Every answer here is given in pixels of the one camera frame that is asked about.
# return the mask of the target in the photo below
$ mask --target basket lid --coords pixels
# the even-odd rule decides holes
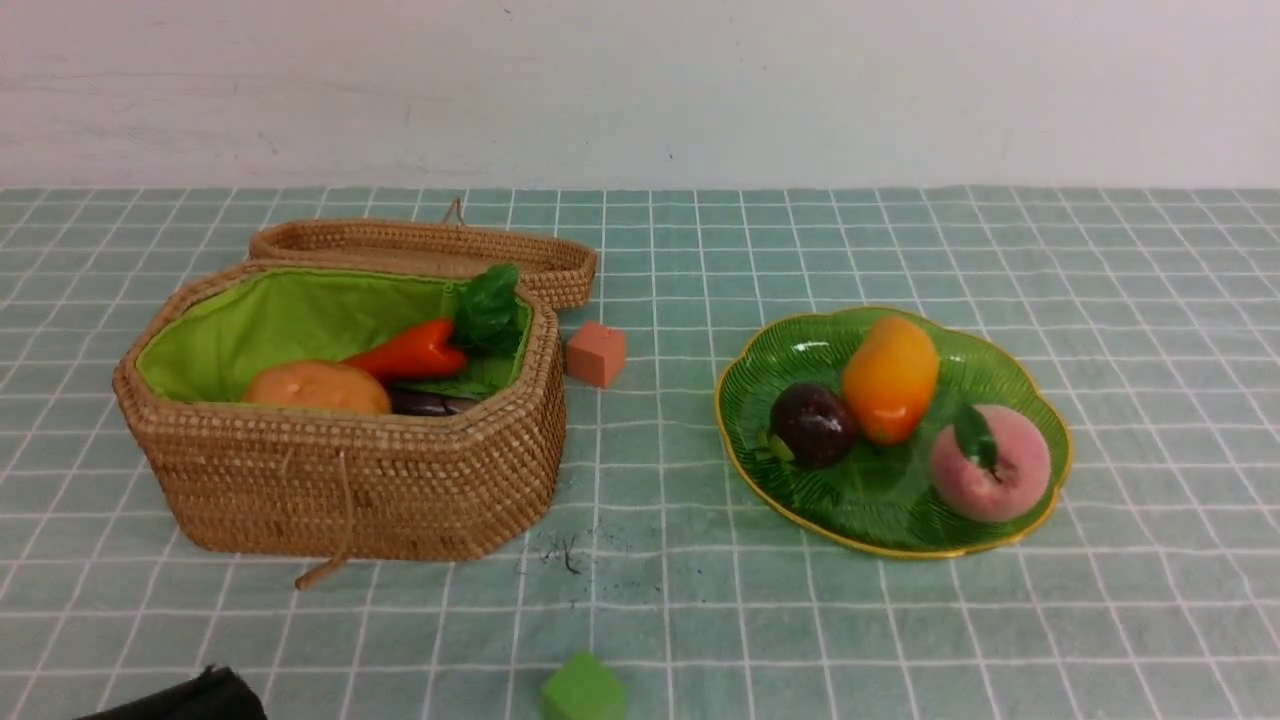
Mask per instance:
[[[468,227],[461,199],[454,199],[439,223],[369,218],[282,223],[255,233],[248,256],[356,264],[394,259],[408,273],[448,277],[477,275],[495,264],[515,263],[525,290],[554,309],[588,304],[599,261],[594,249],[563,238]]]

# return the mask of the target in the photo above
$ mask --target pink cube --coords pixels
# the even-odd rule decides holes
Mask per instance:
[[[588,320],[568,341],[564,364],[568,377],[596,387],[609,387],[627,361],[627,336]]]

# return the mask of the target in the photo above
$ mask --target orange carrot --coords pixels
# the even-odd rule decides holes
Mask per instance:
[[[436,380],[466,369],[467,356],[449,345],[453,320],[439,318],[413,325],[387,342],[342,361],[379,382]]]

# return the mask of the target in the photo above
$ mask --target peach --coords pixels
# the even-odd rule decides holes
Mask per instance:
[[[978,523],[1006,523],[1036,506],[1048,489],[1044,436],[1025,415],[1000,405],[978,405],[996,441],[996,464],[986,470],[956,445],[955,425],[933,442],[929,469],[942,501]]]

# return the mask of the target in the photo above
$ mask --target black bag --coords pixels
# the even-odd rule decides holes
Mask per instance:
[[[210,665],[198,678],[76,720],[268,720],[262,701],[229,667]]]

